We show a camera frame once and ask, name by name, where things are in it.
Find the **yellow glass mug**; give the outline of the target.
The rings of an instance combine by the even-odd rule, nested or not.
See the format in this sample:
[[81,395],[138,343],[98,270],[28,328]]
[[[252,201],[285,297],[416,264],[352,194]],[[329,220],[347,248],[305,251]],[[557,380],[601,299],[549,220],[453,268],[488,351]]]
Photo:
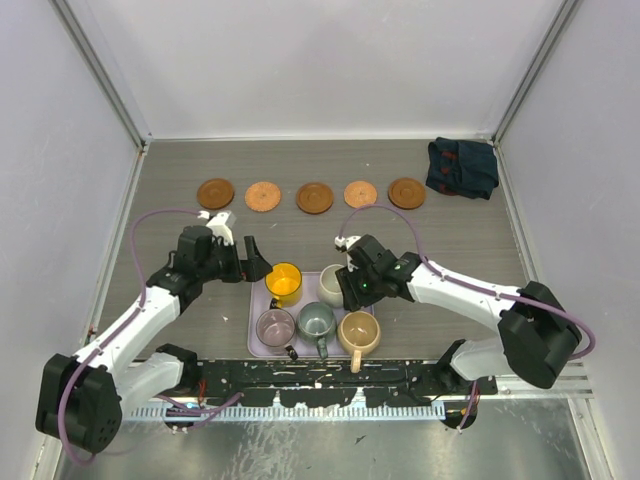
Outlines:
[[303,293],[303,276],[297,266],[280,262],[272,267],[265,277],[265,285],[276,305],[280,308],[296,305]]

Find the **white ceramic mug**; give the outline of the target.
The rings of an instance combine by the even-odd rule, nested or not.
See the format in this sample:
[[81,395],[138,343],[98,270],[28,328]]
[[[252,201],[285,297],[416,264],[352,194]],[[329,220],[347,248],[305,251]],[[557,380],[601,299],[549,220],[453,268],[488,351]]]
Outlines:
[[337,272],[342,268],[340,264],[325,267],[320,273],[316,291],[318,299],[334,309],[343,307],[343,294],[337,278]]

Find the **woven rattan coaster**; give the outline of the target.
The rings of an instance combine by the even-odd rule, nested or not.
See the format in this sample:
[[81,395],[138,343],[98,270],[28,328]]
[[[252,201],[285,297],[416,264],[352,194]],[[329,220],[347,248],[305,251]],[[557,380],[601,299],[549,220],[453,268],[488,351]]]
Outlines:
[[272,182],[252,184],[245,193],[245,203],[253,211],[264,213],[276,208],[281,201],[281,190]]
[[376,200],[377,190],[367,181],[353,181],[344,189],[344,201],[348,206],[354,209],[374,204]]

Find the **wooden coaster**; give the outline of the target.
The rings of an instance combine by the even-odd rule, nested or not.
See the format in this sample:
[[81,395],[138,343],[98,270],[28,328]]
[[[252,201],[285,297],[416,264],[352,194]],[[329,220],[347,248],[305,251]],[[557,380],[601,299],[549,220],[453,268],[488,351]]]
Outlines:
[[219,210],[229,205],[235,196],[233,184],[223,178],[212,178],[200,185],[196,193],[198,203],[205,209]]
[[425,187],[416,179],[403,177],[391,182],[388,188],[391,203],[404,210],[413,210],[426,200]]
[[307,214],[318,215],[328,211],[334,203],[331,188],[321,182],[302,185],[296,193],[296,204]]

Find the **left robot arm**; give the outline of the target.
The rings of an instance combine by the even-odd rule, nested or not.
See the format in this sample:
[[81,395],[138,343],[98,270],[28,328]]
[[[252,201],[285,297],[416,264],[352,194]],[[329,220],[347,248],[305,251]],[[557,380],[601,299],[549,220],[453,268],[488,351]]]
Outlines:
[[253,237],[240,258],[227,227],[189,226],[169,261],[146,282],[139,298],[107,330],[72,356],[56,354],[44,366],[35,427],[65,446],[90,454],[106,449],[124,416],[172,390],[194,393],[200,384],[196,353],[166,344],[142,365],[132,361],[177,320],[211,281],[258,282],[272,271]]

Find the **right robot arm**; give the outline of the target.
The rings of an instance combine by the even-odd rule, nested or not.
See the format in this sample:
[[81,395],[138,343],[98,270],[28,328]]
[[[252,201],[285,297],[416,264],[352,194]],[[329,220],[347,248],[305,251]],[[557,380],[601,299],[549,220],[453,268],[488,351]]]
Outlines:
[[438,360],[435,375],[449,393],[510,374],[549,389],[581,343],[576,321],[541,283],[519,288],[479,281],[414,252],[397,257],[371,235],[338,236],[334,244],[347,257],[337,273],[346,310],[402,298],[452,311],[493,332],[483,341],[454,341]]

